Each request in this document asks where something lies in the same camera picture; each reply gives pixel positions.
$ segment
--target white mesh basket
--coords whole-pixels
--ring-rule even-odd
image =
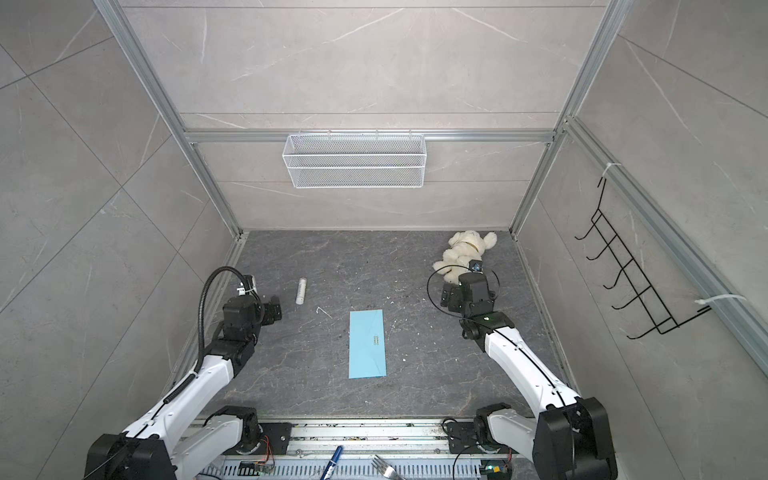
[[[296,188],[421,187],[426,159],[418,134],[294,134],[283,149]]]

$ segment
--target white teddy bear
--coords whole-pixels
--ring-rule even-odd
[[[432,267],[435,270],[440,270],[443,273],[444,279],[449,283],[458,284],[458,276],[462,273],[467,273],[469,270],[461,267],[449,267],[448,265],[463,265],[469,267],[470,260],[482,260],[482,254],[486,250],[496,245],[496,234],[491,232],[485,236],[480,237],[480,233],[474,230],[467,230],[465,232],[456,232],[456,234],[448,240],[448,245],[451,246],[448,250],[442,253],[442,260],[434,262]]]

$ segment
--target fork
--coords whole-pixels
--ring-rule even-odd
[[[395,472],[395,469],[389,463],[385,462],[383,458],[379,457],[378,455],[373,456],[373,468],[378,470],[380,474],[384,475],[384,478],[389,478],[389,480],[405,480],[397,472]]]

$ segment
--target blue envelope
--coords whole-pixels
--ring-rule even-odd
[[[349,312],[349,377],[386,376],[384,312]]]

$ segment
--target gray wall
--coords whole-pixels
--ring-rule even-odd
[[[122,2],[186,125],[226,129],[552,128],[605,3]],[[201,149],[246,229],[495,230],[543,148],[430,144],[399,190],[297,190],[282,145]]]
[[[0,3],[0,472],[80,478],[232,239],[88,0]]]
[[[579,114],[764,316],[767,19],[764,2],[635,2]],[[601,172],[568,141],[520,236],[578,388],[606,405],[628,478],[765,478],[768,379],[715,314],[627,338],[650,320],[611,308],[631,288],[603,287],[618,266],[586,260],[594,231],[574,238]],[[699,293],[610,184],[603,207],[675,317],[694,314]]]

